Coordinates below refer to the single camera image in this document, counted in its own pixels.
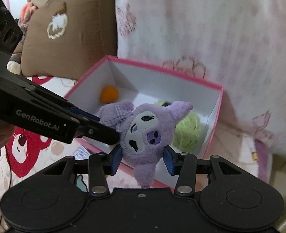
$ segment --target silver bolt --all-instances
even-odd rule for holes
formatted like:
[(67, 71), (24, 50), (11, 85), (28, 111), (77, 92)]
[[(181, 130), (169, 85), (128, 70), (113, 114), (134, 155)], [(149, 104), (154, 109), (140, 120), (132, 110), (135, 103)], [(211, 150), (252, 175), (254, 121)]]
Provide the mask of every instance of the silver bolt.
[(73, 121), (79, 123), (79, 120), (78, 120), (78, 119), (76, 119), (76, 118), (74, 118), (74, 117), (71, 117), (71, 119), (72, 119)]
[(103, 194), (107, 191), (107, 188), (104, 186), (95, 186), (91, 189), (94, 194)]
[(191, 191), (193, 191), (193, 189), (190, 186), (179, 186), (177, 191), (180, 194), (189, 194)]

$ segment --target wire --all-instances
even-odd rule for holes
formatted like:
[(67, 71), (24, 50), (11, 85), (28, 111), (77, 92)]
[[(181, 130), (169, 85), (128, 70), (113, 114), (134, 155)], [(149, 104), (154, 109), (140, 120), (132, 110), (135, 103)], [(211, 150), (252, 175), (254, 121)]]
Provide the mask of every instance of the wire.
[[(5, 149), (6, 149), (6, 156), (7, 156), (8, 155), (7, 146), (5, 146)], [(8, 165), (10, 169), (10, 181), (9, 181), (9, 187), (8, 187), (8, 190), (9, 190), (11, 187), (11, 182), (12, 182), (12, 170), (11, 170), (11, 164), (10, 164), (9, 158), (7, 158), (7, 161), (8, 161)], [(2, 220), (3, 220), (3, 215), (0, 216), (0, 225), (1, 225)]]

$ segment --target plaid ribbon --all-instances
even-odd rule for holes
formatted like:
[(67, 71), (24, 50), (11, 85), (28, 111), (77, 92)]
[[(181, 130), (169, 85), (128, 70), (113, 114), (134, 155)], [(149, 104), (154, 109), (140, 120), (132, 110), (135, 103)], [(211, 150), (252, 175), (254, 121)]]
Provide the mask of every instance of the plaid ribbon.
[(114, 106), (117, 112), (117, 117), (115, 119), (104, 121), (102, 123), (108, 127), (116, 125), (116, 131), (120, 133), (123, 121), (132, 115), (132, 111), (128, 110), (126, 113), (122, 114), (122, 109), (120, 108), (120, 106), (116, 103), (114, 103)]

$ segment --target storage box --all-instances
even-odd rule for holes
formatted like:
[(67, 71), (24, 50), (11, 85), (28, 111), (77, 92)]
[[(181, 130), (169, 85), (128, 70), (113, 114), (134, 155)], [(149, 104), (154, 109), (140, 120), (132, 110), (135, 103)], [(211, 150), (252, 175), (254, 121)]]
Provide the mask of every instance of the storage box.
[[(222, 86), (163, 67), (106, 56), (83, 75), (66, 98), (77, 107), (96, 115), (101, 107), (102, 89), (109, 85), (118, 88), (118, 101), (131, 100), (135, 107), (158, 100), (191, 102), (201, 123), (201, 137), (192, 153), (198, 158), (208, 153), (221, 106)], [(87, 143), (82, 144), (93, 153), (110, 151), (106, 144), (86, 137), (84, 139)], [(156, 168), (155, 180), (159, 181), (156, 186), (163, 183), (174, 187), (177, 179), (178, 176), (168, 174), (161, 159)]]

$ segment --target brown cushion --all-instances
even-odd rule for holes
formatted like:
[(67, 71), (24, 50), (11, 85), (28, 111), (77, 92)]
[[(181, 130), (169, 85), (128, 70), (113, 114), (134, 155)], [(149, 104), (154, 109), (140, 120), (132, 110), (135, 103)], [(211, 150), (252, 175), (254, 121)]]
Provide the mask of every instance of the brown cushion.
[(32, 15), (21, 69), (24, 76), (79, 79), (104, 55), (116, 54), (115, 0), (49, 0)]

